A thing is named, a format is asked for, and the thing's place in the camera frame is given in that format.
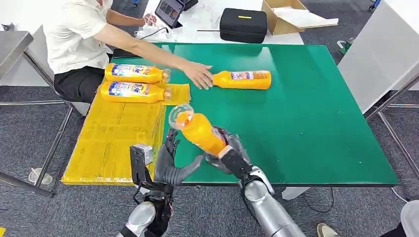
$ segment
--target gray carpet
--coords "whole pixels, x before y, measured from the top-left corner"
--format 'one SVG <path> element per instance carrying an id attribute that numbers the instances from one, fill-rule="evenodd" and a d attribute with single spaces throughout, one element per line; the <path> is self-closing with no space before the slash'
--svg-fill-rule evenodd
<path id="1" fill-rule="evenodd" d="M 305 43 L 325 44 L 338 62 L 335 42 L 356 36 L 370 16 L 367 0 L 304 0 L 319 15 L 339 17 L 339 27 L 307 30 Z M 132 8 L 129 0 L 114 0 L 116 10 L 140 16 L 145 2 Z M 136 28 L 125 28 L 132 31 Z M 55 98 L 44 87 L 0 87 L 0 101 Z M 419 93 L 409 93 L 401 100 L 419 103 Z M 48 152 L 66 108 L 63 105 L 39 107 L 0 107 L 0 170 L 27 179 L 31 167 L 39 167 Z M 417 146 L 419 111 L 392 109 L 385 113 L 396 132 L 401 134 L 414 159 L 419 162 Z M 83 118 L 72 115 L 48 173 L 59 179 L 76 143 Z M 419 195 L 415 178 L 390 134 L 375 118 L 370 123 L 386 157 L 402 185 L 396 190 L 404 197 Z M 0 183 L 0 226 L 6 237 L 112 237 L 124 225 L 135 208 L 131 199 L 133 187 L 65 186 L 51 184 L 57 194 L 43 198 L 10 185 Z M 308 237 L 316 236 L 315 226 L 326 222 L 343 237 L 378 237 L 393 229 L 400 221 L 403 202 L 389 188 L 334 188 L 335 204 L 329 213 L 311 210 L 327 209 L 332 203 L 328 188 L 313 188 L 307 201 L 298 197 L 283 201 L 282 187 L 276 187 L 276 198 L 300 225 Z M 254 237 L 263 233 L 249 216 L 233 187 L 177 187 L 174 191 L 174 216 L 168 236 L 173 237 Z"/>

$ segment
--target bottle label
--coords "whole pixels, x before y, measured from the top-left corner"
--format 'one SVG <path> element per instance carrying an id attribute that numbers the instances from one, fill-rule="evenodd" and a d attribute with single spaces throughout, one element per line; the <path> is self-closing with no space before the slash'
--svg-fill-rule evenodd
<path id="1" fill-rule="evenodd" d="M 265 79 L 267 71 L 245 71 L 245 72 L 231 72 L 231 79 L 246 80 L 246 79 Z"/>
<path id="2" fill-rule="evenodd" d="M 149 66 L 115 64 L 112 67 L 112 75 L 119 77 L 145 76 L 150 73 Z"/>
<path id="3" fill-rule="evenodd" d="M 129 96 L 146 96 L 150 92 L 149 84 L 116 82 L 109 86 L 109 95 L 129 97 Z"/>

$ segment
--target shoe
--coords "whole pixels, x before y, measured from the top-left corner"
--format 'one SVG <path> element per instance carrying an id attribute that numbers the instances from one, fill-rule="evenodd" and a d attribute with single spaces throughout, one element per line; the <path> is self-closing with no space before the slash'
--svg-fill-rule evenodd
<path id="1" fill-rule="evenodd" d="M 334 231 L 325 223 L 320 223 L 317 225 L 317 235 L 318 237 L 339 237 L 336 231 Z"/>

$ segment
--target plastic bottle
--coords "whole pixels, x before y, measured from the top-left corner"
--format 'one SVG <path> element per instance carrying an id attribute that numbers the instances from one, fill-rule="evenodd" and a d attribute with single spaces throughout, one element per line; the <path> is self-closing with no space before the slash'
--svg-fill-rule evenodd
<path id="1" fill-rule="evenodd" d="M 222 88 L 266 90 L 271 85 L 269 71 L 222 71 L 213 75 L 214 85 Z"/>
<path id="2" fill-rule="evenodd" d="M 169 99 L 169 88 L 133 82 L 106 81 L 100 86 L 100 94 L 107 101 L 154 103 Z"/>
<path id="3" fill-rule="evenodd" d="M 160 70 L 154 66 L 110 63 L 105 69 L 108 81 L 144 82 L 154 84 L 159 81 L 169 82 L 170 70 Z"/>
<path id="4" fill-rule="evenodd" d="M 174 107 L 168 119 L 171 127 L 180 130 L 186 139 L 209 154 L 218 156 L 226 146 L 218 130 L 203 114 L 194 113 L 189 104 Z"/>

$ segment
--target black pants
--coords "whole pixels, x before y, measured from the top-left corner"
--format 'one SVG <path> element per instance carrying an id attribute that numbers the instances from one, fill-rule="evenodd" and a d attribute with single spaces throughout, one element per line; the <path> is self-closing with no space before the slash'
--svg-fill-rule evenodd
<path id="1" fill-rule="evenodd" d="M 65 100 L 92 103 L 98 86 L 102 83 L 105 70 L 85 66 L 54 75 L 54 88 Z"/>
<path id="2" fill-rule="evenodd" d="M 381 235 L 380 237 L 406 237 L 406 234 L 403 229 L 402 223 L 400 223 L 397 226 L 397 228 Z"/>

